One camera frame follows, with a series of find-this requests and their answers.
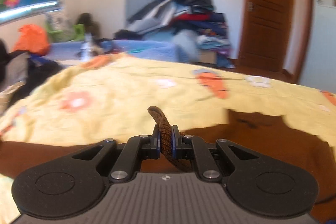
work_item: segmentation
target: orange plastic bag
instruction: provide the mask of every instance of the orange plastic bag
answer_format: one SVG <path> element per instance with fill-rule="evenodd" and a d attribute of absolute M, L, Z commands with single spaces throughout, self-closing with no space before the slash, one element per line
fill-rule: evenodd
<path fill-rule="evenodd" d="M 30 51 L 38 55 L 46 55 L 50 50 L 46 31 L 35 24 L 24 25 L 19 29 L 21 36 L 13 48 L 14 51 Z"/>

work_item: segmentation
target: green chair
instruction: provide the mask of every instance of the green chair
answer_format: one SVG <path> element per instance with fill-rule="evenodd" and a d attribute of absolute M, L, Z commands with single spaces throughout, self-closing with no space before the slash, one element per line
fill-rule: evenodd
<path fill-rule="evenodd" d="M 64 41 L 64 32 L 63 31 L 54 31 L 50 24 L 46 23 L 46 31 L 50 37 L 51 43 L 58 42 L 67 42 Z M 75 31 L 74 37 L 72 39 L 68 39 L 69 41 L 83 41 L 85 38 L 85 29 L 83 24 L 73 25 L 73 29 Z"/>

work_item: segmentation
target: wooden floor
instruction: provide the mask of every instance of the wooden floor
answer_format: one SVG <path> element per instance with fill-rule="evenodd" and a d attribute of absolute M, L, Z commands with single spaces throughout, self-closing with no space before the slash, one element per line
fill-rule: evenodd
<path fill-rule="evenodd" d="M 205 66 L 209 68 L 216 68 L 216 65 L 208 64 L 208 63 L 197 63 L 197 65 Z M 246 75 L 262 76 L 262 77 L 267 77 L 267 78 L 276 79 L 276 80 L 290 83 L 290 78 L 288 75 L 283 74 L 283 73 L 273 72 L 273 71 L 267 71 L 267 70 L 262 70 L 262 69 L 257 69 L 257 68 L 249 68 L 249 67 L 244 67 L 244 66 L 236 66 L 235 69 L 227 69 L 227 68 L 217 68 L 217 69 L 243 73 Z"/>

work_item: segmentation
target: doorway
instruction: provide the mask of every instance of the doorway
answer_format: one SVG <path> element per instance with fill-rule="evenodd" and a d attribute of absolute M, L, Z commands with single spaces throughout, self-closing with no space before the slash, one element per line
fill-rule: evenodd
<path fill-rule="evenodd" d="M 246 0 L 238 65 L 282 73 L 294 0 Z"/>

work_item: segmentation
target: door frame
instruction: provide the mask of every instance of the door frame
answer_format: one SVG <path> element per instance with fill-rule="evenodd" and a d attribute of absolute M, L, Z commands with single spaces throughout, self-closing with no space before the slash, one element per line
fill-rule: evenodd
<path fill-rule="evenodd" d="M 248 28 L 248 2 L 249 0 L 245 0 L 245 5 L 244 5 L 244 19 L 243 19 L 243 28 L 242 28 L 242 33 L 241 33 L 241 43 L 240 43 L 240 49 L 239 49 L 239 55 L 238 58 L 236 60 L 236 64 L 239 65 L 240 61 L 241 61 L 241 54 L 244 51 L 244 48 L 246 47 L 246 43 L 247 43 L 247 28 Z M 312 14 L 313 14 L 313 3 L 314 0 L 308 0 L 308 4 L 307 4 L 307 16 L 303 19 L 305 21 L 304 23 L 304 27 L 303 27 L 303 36 L 302 36 L 302 41 L 300 42 L 301 47 L 299 50 L 299 54 L 298 54 L 298 60 L 297 60 L 297 64 L 295 66 L 295 70 L 293 74 L 290 74 L 288 71 L 286 71 L 285 69 L 283 69 L 282 73 L 285 74 L 288 78 L 288 81 L 290 83 L 297 83 L 302 69 L 303 69 L 303 64 L 305 61 L 305 57 L 306 57 L 306 52 L 308 49 L 308 45 L 309 45 L 309 41 L 310 41 L 310 33 L 311 33 L 311 25 L 312 25 Z M 289 38 L 290 38 L 290 34 L 291 34 L 291 25 L 292 25 L 292 19 L 293 19 L 293 10 L 294 10 L 294 0 L 291 0 L 290 2 L 290 20 L 288 22 L 288 26 L 287 26 L 287 33 L 286 33 L 286 37 L 287 37 L 287 42 L 286 42 L 286 47 L 284 49 L 284 54 L 283 54 L 283 61 L 282 61 L 282 67 L 284 65 L 284 61 L 286 58 L 286 54 L 287 54 L 287 47 L 288 47 L 288 42 L 289 42 Z"/>

